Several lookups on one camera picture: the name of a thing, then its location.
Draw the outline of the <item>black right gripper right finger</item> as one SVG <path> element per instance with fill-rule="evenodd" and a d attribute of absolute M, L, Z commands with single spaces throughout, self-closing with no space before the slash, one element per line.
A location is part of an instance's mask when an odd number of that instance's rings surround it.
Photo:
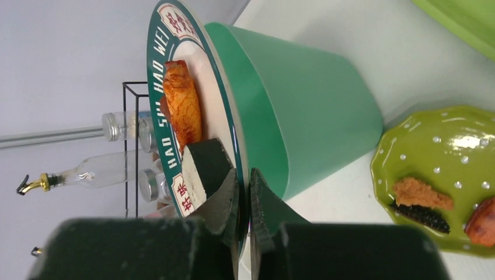
<path fill-rule="evenodd" d="M 410 226 L 311 223 L 250 173 L 253 279 L 448 279 L 434 243 Z"/>

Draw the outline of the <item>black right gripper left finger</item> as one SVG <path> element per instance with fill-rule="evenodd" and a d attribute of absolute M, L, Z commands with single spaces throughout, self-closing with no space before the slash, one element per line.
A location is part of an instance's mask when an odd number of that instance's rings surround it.
<path fill-rule="evenodd" d="M 56 228 L 29 279 L 237 279 L 236 170 L 186 218 L 70 219 Z"/>

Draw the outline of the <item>glass jar chrome rim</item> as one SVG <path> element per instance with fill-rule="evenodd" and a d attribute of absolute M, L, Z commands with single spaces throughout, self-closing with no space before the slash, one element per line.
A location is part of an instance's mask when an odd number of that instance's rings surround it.
<path fill-rule="evenodd" d="M 138 172 L 138 185 L 144 201 L 158 201 L 163 204 L 173 202 L 160 159 L 150 168 Z"/>
<path fill-rule="evenodd" d="M 145 153 L 157 151 L 156 137 L 151 118 L 142 118 L 138 123 L 138 140 Z"/>

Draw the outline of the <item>glass bottle gold spout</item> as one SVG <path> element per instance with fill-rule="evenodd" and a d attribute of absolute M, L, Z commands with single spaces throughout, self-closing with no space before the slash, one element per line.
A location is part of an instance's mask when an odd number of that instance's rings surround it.
<path fill-rule="evenodd" d="M 139 149 L 139 170 L 150 168 L 154 161 L 159 159 L 157 152 L 145 153 Z M 43 191 L 51 191 L 63 186 L 84 186 L 86 188 L 103 188 L 120 183 L 125 183 L 125 152 L 110 153 L 89 157 L 80 162 L 76 167 L 58 173 L 43 173 L 40 178 L 28 182 L 26 176 L 16 189 L 19 195 L 40 188 Z"/>

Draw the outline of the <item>teal plastic bin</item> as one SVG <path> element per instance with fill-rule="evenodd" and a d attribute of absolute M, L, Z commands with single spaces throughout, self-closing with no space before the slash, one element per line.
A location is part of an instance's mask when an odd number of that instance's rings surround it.
<path fill-rule="evenodd" d="M 341 55 L 209 23 L 243 130 L 247 165 L 287 200 L 372 150 L 383 120 Z"/>

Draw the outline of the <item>black wire rack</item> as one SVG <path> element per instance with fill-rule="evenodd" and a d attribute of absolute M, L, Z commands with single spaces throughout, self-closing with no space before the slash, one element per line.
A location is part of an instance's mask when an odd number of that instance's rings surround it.
<path fill-rule="evenodd" d="M 146 81 L 125 81 L 122 82 L 122 105 L 124 116 L 124 124 L 130 128 L 131 117 L 135 117 L 138 121 L 138 113 L 141 110 L 140 100 L 149 100 L 148 82 Z M 137 181 L 139 171 L 139 151 L 138 132 L 135 132 L 134 137 L 128 136 L 124 140 L 125 157 L 125 218 L 139 217 L 140 205 L 140 190 Z"/>

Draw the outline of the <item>green dotted small plate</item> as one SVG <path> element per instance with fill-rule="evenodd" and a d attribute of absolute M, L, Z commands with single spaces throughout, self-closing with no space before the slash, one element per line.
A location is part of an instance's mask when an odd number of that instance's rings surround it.
<path fill-rule="evenodd" d="M 494 197 L 494 113 L 453 106 L 413 113 L 385 132 L 371 160 L 374 195 L 398 225 L 415 226 L 443 251 L 493 258 L 494 246 L 474 244 L 465 233 L 478 205 Z M 454 200 L 453 210 L 433 209 L 450 234 L 440 233 L 395 212 L 392 186 L 414 177 Z"/>

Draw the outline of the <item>teal rimmed white plate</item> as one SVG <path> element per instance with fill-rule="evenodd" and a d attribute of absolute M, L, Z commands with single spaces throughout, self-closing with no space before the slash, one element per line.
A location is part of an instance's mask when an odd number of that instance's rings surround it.
<path fill-rule="evenodd" d="M 248 213 L 248 154 L 242 113 L 236 101 L 233 66 L 240 60 L 234 28 L 222 23 L 202 23 L 182 1 L 159 1 L 152 10 L 147 35 L 147 84 L 155 138 L 165 178 L 180 217 L 190 215 L 198 202 L 184 182 L 178 133 L 159 108 L 168 94 L 165 64 L 185 61 L 198 93 L 203 137 L 223 144 L 239 180 L 239 248 L 246 247 Z"/>

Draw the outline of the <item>silver lid blue shaker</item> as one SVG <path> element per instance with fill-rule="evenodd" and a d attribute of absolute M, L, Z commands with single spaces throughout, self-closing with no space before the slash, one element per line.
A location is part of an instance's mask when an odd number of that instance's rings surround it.
<path fill-rule="evenodd" d="M 103 114 L 101 118 L 103 135 L 109 142 L 135 138 L 139 120 L 150 116 L 150 111 L 122 111 Z"/>

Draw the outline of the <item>glass bottle brown contents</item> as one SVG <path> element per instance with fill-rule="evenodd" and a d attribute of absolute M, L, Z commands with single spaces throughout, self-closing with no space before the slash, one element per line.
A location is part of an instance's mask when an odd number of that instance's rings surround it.
<path fill-rule="evenodd" d="M 33 257 L 38 257 L 42 253 L 42 248 L 41 247 L 33 247 L 33 249 L 30 252 L 30 255 Z"/>

